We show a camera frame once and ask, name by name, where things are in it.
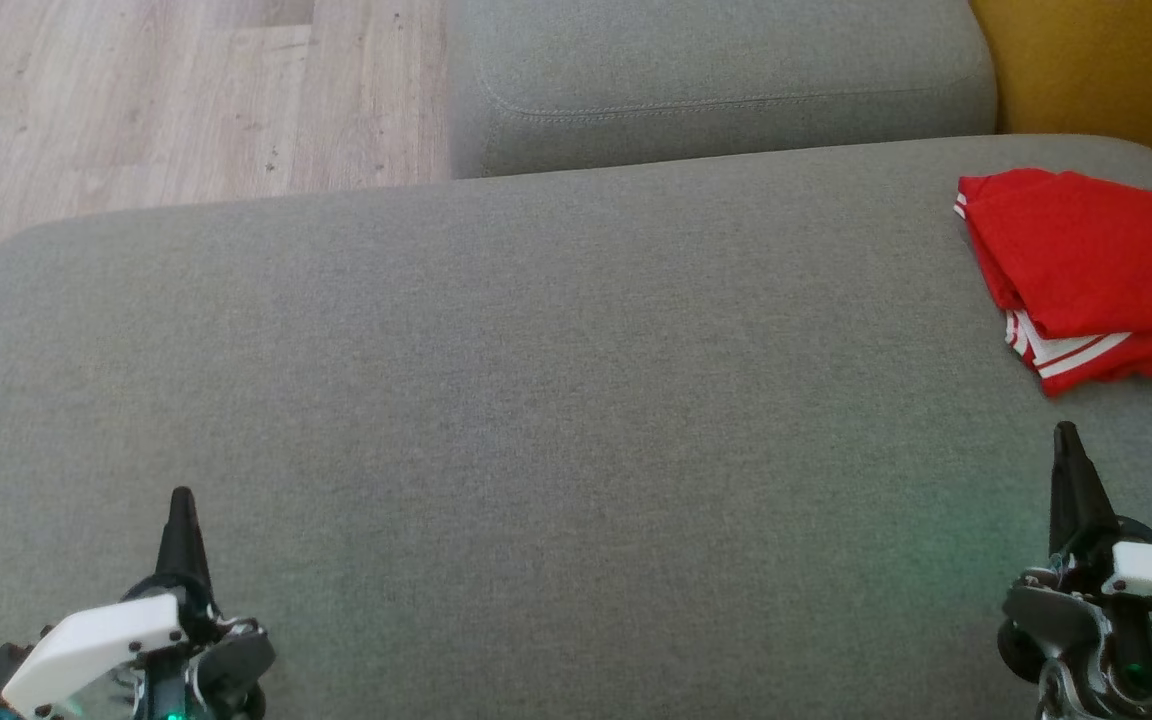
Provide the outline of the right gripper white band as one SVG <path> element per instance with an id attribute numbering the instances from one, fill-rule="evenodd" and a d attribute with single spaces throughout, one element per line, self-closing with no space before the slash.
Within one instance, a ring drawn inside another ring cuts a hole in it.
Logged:
<path id="1" fill-rule="evenodd" d="M 1152 530 L 1117 516 L 1071 420 L 1053 429 L 1048 564 L 1002 611 L 998 655 L 1038 719 L 1152 719 Z"/>

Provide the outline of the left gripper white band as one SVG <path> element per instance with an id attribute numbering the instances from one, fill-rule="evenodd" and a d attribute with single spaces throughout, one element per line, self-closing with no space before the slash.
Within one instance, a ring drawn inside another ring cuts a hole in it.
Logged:
<path id="1" fill-rule="evenodd" d="M 221 615 L 192 488 L 174 488 L 154 575 L 0 647 L 0 719 L 78 719 L 78 694 L 100 680 L 122 689 L 128 719 L 264 719 L 275 657 L 259 621 Z"/>

